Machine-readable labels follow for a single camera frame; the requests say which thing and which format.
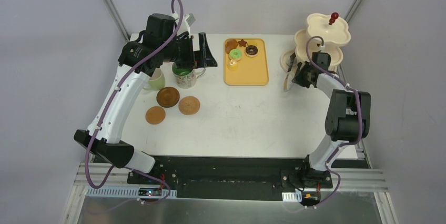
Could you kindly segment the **metal tongs with black tips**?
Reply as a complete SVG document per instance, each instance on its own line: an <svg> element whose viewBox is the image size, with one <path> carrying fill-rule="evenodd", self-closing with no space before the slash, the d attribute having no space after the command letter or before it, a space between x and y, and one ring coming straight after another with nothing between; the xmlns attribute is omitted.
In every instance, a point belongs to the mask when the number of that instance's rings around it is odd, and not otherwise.
<svg viewBox="0 0 446 224"><path fill-rule="evenodd" d="M295 62L295 58L296 58L296 55L295 55L295 53L293 53L293 54L291 54L289 56L289 59L287 61L288 70L287 70L287 75L286 75L284 83L283 83L283 90L285 92L288 92L291 89L288 86L289 86L289 79L290 79L290 76L291 76L291 71L292 71L292 68L293 68L293 65L294 65L294 62Z"/></svg>

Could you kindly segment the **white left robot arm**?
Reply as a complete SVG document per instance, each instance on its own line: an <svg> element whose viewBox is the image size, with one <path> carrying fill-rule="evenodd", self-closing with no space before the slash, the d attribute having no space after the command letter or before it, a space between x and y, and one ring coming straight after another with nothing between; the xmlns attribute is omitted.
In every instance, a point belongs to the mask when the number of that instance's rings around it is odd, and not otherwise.
<svg viewBox="0 0 446 224"><path fill-rule="evenodd" d="M96 118L74 134L76 142L115 167L139 170L147 184L160 179L160 170L152 156L121 139L124 125L140 91L164 62L179 68L217 66L205 33L198 34L199 50L193 49L190 25L194 20L192 14L150 15L145 30L123 47L114 82Z"/></svg>

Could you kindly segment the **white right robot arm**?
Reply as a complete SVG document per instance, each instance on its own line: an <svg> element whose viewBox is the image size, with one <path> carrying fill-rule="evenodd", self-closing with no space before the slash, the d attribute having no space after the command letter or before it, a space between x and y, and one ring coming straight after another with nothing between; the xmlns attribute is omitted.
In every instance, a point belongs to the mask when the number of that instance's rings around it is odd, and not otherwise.
<svg viewBox="0 0 446 224"><path fill-rule="evenodd" d="M369 130L371 95L350 87L328 71L331 57L313 52L311 60L297 69L292 82L301 87L313 86L330 98L325 116L325 132L319 146L308 156L309 167L299 171L299 182L312 187L319 181L318 171L327 171L345 147L357 144Z"/></svg>

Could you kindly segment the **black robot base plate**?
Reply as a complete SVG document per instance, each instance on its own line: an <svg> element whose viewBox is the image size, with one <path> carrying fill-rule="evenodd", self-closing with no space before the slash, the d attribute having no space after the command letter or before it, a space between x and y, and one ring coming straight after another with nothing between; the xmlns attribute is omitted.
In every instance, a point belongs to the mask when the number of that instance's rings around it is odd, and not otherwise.
<svg viewBox="0 0 446 224"><path fill-rule="evenodd" d="M335 176L311 171L304 158L155 156L151 178L131 172L128 184L159 185L162 179L178 198L280 201L299 189L332 189Z"/></svg>

